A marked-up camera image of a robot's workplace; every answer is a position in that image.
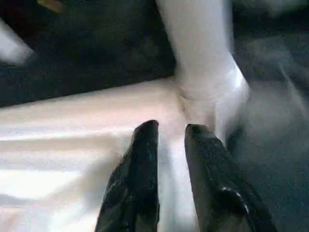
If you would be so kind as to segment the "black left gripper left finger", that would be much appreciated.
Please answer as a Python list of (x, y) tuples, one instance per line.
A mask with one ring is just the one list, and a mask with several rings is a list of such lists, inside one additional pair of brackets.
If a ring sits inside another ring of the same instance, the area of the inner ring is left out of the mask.
[(95, 231), (157, 230), (158, 125), (149, 120), (135, 128), (126, 153), (109, 178)]

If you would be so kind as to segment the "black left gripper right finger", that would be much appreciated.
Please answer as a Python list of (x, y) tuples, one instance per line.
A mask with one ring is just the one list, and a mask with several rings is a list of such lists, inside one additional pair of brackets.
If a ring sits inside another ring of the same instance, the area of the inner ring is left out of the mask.
[(200, 231), (277, 231), (259, 194), (213, 132), (188, 124), (184, 145)]

